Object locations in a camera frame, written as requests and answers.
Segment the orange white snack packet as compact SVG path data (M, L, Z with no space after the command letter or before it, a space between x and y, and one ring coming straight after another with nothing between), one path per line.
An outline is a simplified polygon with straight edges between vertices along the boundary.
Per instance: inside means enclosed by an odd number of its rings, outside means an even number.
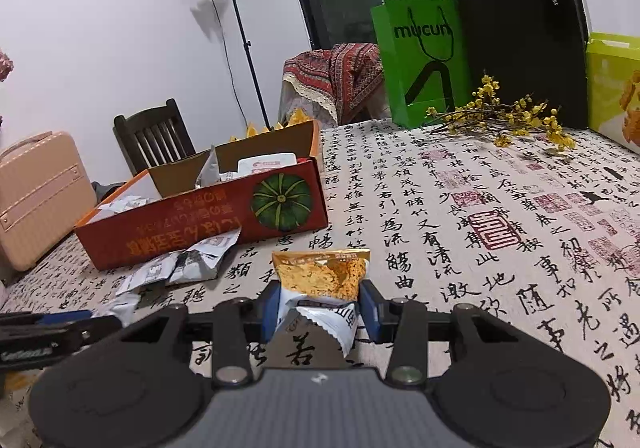
M360 283L370 260L368 249L274 252L280 281L276 328L288 318L304 318L348 355L356 336Z

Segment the white snack packet on table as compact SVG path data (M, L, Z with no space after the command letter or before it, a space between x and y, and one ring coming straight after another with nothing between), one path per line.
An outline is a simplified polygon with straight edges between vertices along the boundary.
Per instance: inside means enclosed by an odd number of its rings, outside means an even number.
M194 243L178 254L176 267L168 278L168 286L213 280L227 252L238 242L241 228L226 231Z
M178 251L169 252L142 264L124 279L114 298L101 304L92 317L113 316L122 327L129 326L134 321L134 313L141 301L142 288L154 283L166 283L177 266L178 256Z

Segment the calligraphy print tablecloth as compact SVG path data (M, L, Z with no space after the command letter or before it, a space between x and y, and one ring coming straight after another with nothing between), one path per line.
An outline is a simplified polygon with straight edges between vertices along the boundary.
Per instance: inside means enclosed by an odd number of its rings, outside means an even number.
M325 130L329 225L239 247L208 283L146 289L136 319L254 297L276 278L272 251L367 248L386 298L436 312L477 305L598 372L612 406L596 447L639 447L639 156L590 131L574 136L577 149L560 158L539 137L500 148L387 121ZM129 273L97 272L72 236L11 287L2 311L96 309ZM334 447L354 432L338 426L346 412L303 426L302 404L287 413L295 398L279 397L232 413L222 446L231 420L262 413L255 430L267 447Z

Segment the red orange cardboard box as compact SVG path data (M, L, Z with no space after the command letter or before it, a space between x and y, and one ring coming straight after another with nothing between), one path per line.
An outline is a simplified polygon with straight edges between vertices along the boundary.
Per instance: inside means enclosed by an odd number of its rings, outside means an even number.
M106 198L153 198L144 207L89 223L75 233L100 271L145 262L186 249L205 238L241 228L240 242L255 242L326 227L321 186L320 131L311 120L284 130L216 147L219 169L231 172L243 158L295 153L297 163L197 189L207 153L145 170Z

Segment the orange white packet in box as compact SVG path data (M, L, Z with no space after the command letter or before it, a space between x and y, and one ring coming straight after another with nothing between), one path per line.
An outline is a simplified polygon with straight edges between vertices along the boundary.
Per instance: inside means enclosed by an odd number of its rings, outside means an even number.
M291 153L290 151L287 153L268 153L268 155L240 159L236 167L236 174L239 176L248 176L274 169L291 167L291 165L296 163L297 157L295 153Z

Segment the upright silver snack packet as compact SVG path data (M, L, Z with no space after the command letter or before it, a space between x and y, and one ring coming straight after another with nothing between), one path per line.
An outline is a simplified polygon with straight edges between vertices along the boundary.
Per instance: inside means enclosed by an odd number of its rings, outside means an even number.
M197 189L205 188L216 185L219 182L220 172L216 154L216 147L212 146L209 149L208 157L203 163L203 167L201 168L200 173L198 173L198 177L195 181L195 187Z

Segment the pink hard case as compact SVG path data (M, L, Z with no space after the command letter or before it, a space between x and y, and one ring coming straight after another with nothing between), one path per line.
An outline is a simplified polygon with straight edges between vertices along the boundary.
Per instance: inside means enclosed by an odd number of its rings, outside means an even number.
M66 132L29 136L1 152L1 277L27 272L96 206Z

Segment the white snack packet in box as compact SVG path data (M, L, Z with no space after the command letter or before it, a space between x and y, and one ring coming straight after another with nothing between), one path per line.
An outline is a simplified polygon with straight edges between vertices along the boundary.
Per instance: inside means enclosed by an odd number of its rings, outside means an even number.
M104 200L98 205L96 212L88 218L88 222L99 222L114 215L144 207L152 202L154 202L153 198L135 195L125 195L111 201Z

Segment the grey purple folded cloth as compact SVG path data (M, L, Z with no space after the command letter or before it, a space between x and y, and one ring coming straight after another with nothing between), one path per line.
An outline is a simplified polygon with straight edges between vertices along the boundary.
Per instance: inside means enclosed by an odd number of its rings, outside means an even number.
M101 202L105 200L111 194L114 194L116 190L122 188L125 185L124 182L112 183L108 185L102 185L99 182L92 182L91 186L96 194L96 201Z

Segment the yellow sunflower decoration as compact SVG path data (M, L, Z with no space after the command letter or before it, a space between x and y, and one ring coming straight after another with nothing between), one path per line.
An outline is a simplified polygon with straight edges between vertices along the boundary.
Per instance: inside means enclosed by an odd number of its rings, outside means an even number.
M230 143L239 142L241 139L254 137L261 134L267 134L274 131L284 130L288 127L293 127L293 125L302 124L308 121L311 121L312 118L309 117L306 112L301 108L296 108L294 112L291 113L288 118L285 119L283 123L277 121L273 127L263 127L262 130L259 130L258 127L253 122L249 122L245 128L245 134L243 136L237 137L235 135L231 135L229 138Z

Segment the dark wooden chair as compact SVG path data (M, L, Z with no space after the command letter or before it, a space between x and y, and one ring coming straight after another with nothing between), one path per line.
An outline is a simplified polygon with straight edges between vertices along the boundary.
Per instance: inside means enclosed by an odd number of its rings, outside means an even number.
M133 175L195 155L186 125L173 98L162 106L113 120L116 141Z

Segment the yellow flower branch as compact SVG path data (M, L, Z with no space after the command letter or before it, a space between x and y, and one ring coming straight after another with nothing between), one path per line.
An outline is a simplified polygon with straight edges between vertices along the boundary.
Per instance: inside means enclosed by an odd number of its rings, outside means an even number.
M536 103L525 94L512 103L500 98L500 82L484 74L472 92L471 101L454 109L425 109L426 123L435 132L483 138L496 147L509 147L514 138L541 137L552 155L573 150L575 138L558 119L559 109L547 101Z

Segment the red patterned woven cloth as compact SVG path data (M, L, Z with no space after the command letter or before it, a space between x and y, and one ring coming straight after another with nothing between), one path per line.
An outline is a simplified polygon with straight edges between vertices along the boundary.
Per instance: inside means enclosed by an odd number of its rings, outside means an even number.
M300 109L321 127L390 116L378 45L341 43L285 60L279 120Z

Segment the green paper shopping bag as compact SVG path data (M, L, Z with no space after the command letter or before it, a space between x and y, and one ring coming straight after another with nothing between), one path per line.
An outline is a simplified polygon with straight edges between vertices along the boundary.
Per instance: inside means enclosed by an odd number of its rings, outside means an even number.
M393 121L414 129L427 109L452 112L472 79L455 0L384 0L371 8Z

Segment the pink flower bouquet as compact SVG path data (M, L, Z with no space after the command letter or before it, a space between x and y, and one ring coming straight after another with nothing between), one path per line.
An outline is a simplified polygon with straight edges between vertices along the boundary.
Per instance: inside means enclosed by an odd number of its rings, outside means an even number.
M5 52L0 50L0 82L6 81L14 70L14 63Z

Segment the black paper shopping bag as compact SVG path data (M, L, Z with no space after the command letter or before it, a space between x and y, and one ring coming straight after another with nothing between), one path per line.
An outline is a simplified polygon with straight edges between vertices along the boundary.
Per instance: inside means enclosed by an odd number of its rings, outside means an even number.
M500 101L528 94L588 127L586 33L576 0L456 0L472 80L499 82Z

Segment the yellow green snack box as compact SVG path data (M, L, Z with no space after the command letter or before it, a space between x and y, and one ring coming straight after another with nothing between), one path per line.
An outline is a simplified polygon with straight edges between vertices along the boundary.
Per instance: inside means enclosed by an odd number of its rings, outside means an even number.
M590 129L639 153L639 38L593 32L586 64Z

